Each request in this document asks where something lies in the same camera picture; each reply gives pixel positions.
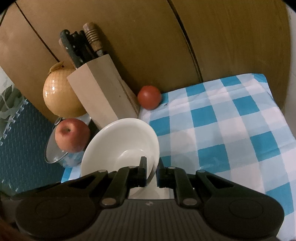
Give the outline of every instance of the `white bowl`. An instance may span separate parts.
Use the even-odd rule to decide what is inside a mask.
[[[156,133],[151,126],[139,119],[114,121],[100,130],[89,143],[82,158],[81,176],[101,169],[112,172],[126,166],[138,166],[141,156],[147,158],[149,184],[159,161]]]

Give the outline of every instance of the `tablecloth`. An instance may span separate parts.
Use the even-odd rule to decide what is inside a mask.
[[[155,130],[165,166],[204,169],[275,198],[280,240],[295,238],[296,141],[262,74],[242,74],[163,94],[139,118]],[[63,181],[78,178],[65,170]]]

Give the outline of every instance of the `bowl rim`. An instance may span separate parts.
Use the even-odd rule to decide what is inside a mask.
[[[147,178],[147,185],[151,182],[153,176],[155,175],[156,173],[156,169],[157,169],[157,166],[158,166],[158,162],[159,162],[159,157],[160,157],[160,149],[159,149],[159,141],[158,141],[158,137],[155,133],[155,131],[153,130],[153,128],[147,124],[145,121],[143,120],[140,120],[140,119],[136,119],[136,118],[123,118],[123,119],[119,119],[119,120],[116,120],[112,123],[110,123],[109,125],[105,126],[102,130],[100,130],[94,137],[93,139],[90,141],[89,145],[87,146],[85,152],[84,152],[84,155],[83,155],[83,158],[82,158],[82,162],[81,162],[81,176],[85,176],[85,175],[88,175],[89,173],[83,175],[83,169],[84,169],[84,161],[85,158],[86,158],[86,155],[87,155],[87,152],[88,152],[88,149],[92,148],[92,143],[95,143],[97,139],[99,139],[105,132],[106,130],[108,130],[110,127],[114,126],[114,125],[117,125],[119,123],[122,123],[122,122],[127,122],[127,123],[139,123],[140,125],[143,125],[145,126],[146,129],[148,129],[148,131],[151,133],[151,136],[153,137],[154,141],[158,144],[157,145],[157,160],[154,160],[154,163],[153,163],[153,166],[152,166],[152,169],[151,169],[151,172]]]

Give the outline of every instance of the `wooden panel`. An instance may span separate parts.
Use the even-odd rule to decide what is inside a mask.
[[[16,4],[11,5],[0,26],[0,66],[16,88],[52,122],[57,117],[46,107],[42,89],[55,63]]]
[[[86,22],[97,23],[103,45],[135,93],[144,85],[166,92],[199,83],[183,32],[166,0],[17,3],[60,60],[65,59],[58,44],[60,31],[79,31]]]
[[[286,98],[290,35],[281,0],[172,0],[204,81],[263,73],[277,104]]]

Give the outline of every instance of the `apple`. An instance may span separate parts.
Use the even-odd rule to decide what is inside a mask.
[[[69,118],[61,121],[55,131],[58,147],[69,153],[82,151],[90,138],[89,127],[81,120]]]

